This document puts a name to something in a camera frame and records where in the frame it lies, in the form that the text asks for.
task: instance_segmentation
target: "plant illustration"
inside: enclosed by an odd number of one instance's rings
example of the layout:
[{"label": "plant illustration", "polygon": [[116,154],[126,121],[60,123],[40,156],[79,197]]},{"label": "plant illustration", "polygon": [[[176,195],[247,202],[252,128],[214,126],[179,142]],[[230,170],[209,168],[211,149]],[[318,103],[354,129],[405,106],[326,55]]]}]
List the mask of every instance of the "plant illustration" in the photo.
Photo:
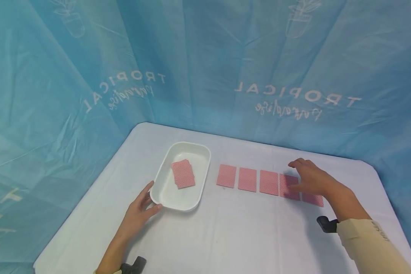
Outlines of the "plant illustration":
[{"label": "plant illustration", "polygon": [[320,0],[297,0],[297,5],[289,6],[293,13],[289,14],[286,26],[286,37],[298,38],[306,31],[312,15],[306,14],[321,6]]},{"label": "plant illustration", "polygon": [[53,12],[61,17],[62,23],[70,34],[75,38],[82,37],[85,34],[84,23],[82,22],[81,15],[73,12],[76,0],[50,0],[50,2],[57,6]]}]

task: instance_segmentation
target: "plastic tray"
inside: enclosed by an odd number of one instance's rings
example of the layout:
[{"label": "plastic tray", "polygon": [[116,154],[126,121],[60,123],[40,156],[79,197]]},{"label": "plastic tray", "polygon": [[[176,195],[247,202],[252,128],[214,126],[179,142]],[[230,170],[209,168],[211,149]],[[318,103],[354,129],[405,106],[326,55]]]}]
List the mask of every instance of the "plastic tray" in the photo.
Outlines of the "plastic tray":
[{"label": "plastic tray", "polygon": [[[197,207],[209,170],[211,152],[204,146],[189,142],[173,144],[167,151],[160,165],[154,186],[151,189],[151,199],[156,204],[179,211],[191,211]],[[178,189],[175,184],[171,164],[188,159],[195,175],[195,185]]]}]

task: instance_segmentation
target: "person's left hand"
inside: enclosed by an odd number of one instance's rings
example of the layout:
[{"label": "person's left hand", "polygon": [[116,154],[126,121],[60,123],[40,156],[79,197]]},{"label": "person's left hand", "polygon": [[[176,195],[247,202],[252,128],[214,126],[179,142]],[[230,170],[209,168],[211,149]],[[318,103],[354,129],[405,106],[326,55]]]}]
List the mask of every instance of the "person's left hand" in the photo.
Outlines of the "person's left hand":
[{"label": "person's left hand", "polygon": [[154,181],[146,185],[134,202],[129,205],[115,237],[126,241],[131,240],[142,230],[146,222],[163,208],[161,204],[158,204],[146,209],[152,202],[149,190],[153,185]]}]

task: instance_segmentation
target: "beige sleeve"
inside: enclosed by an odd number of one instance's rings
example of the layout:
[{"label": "beige sleeve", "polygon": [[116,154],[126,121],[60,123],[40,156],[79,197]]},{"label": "beige sleeve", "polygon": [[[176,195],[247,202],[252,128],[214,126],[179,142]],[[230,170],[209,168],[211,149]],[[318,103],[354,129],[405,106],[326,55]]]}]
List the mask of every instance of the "beige sleeve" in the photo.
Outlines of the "beige sleeve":
[{"label": "beige sleeve", "polygon": [[360,274],[411,274],[410,265],[377,222],[349,219],[336,231]]},{"label": "beige sleeve", "polygon": [[119,270],[119,271],[114,272],[113,274],[122,274],[122,271]]}]

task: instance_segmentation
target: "black clamp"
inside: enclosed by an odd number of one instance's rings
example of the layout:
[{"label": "black clamp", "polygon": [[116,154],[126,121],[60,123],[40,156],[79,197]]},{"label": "black clamp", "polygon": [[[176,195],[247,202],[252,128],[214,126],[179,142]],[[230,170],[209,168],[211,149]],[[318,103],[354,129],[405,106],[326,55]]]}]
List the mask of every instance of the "black clamp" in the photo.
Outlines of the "black clamp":
[{"label": "black clamp", "polygon": [[339,223],[338,219],[330,220],[326,216],[320,216],[316,219],[324,233],[336,233],[336,225]]},{"label": "black clamp", "polygon": [[146,259],[143,257],[137,257],[132,265],[127,263],[122,263],[121,271],[122,274],[141,274],[146,265]]}]

